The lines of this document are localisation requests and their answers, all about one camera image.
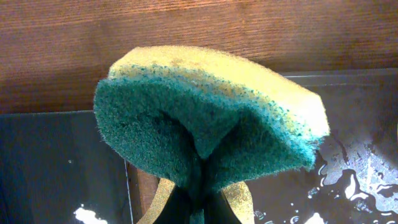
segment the wooden table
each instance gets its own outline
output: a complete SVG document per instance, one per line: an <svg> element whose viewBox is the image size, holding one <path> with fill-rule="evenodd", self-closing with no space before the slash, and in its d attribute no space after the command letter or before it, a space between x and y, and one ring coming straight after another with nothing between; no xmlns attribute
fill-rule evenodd
<svg viewBox="0 0 398 224"><path fill-rule="evenodd" d="M277 72L398 67L397 12L394 0L2 0L0 113L90 110L136 46L211 47ZM144 213L156 179L136 175Z"/></svg>

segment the dark brown wood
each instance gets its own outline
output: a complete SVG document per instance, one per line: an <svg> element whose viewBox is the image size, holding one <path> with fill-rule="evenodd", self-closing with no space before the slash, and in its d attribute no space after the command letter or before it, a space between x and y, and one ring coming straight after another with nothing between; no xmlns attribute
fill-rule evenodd
<svg viewBox="0 0 398 224"><path fill-rule="evenodd" d="M0 113L92 109L136 46L225 50L278 72L398 66L398 1L0 2Z"/></svg>

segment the wet surface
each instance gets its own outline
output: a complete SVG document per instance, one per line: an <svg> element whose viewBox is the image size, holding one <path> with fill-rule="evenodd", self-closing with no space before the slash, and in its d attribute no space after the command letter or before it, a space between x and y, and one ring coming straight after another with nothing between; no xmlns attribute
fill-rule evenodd
<svg viewBox="0 0 398 224"><path fill-rule="evenodd" d="M398 223L398 75L307 83L322 97L331 135L311 172L247 182L256 223Z"/></svg>
<svg viewBox="0 0 398 224"><path fill-rule="evenodd" d="M0 116L0 223L132 223L130 211L93 113Z"/></svg>

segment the yellow sponge layer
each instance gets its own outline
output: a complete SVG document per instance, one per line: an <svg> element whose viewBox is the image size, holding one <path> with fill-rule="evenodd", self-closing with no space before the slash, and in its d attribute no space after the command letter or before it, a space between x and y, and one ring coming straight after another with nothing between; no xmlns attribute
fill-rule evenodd
<svg viewBox="0 0 398 224"><path fill-rule="evenodd" d="M217 84L218 93L222 91L230 98L246 95L245 98L263 101L264 105L272 100L288 110L287 117L290 120L284 119L282 125L287 128L286 131L294 131L299 123L303 125L301 132L304 139L307 135L311 139L329 135L325 109L316 93L246 58L201 47L137 47L111 66L108 78L135 77L151 70L165 76L178 73L191 80L189 84L194 86L195 80L210 84L213 80L225 80L223 86ZM212 75L214 79L204 76L204 73Z"/></svg>

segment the sponge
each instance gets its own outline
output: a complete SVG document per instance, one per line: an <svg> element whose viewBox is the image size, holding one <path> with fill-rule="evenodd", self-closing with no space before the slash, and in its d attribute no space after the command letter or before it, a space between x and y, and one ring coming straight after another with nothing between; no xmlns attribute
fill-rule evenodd
<svg viewBox="0 0 398 224"><path fill-rule="evenodd" d="M242 180L311 169L330 131L317 94L201 47L133 49L99 81L94 111L106 143L193 201Z"/></svg>

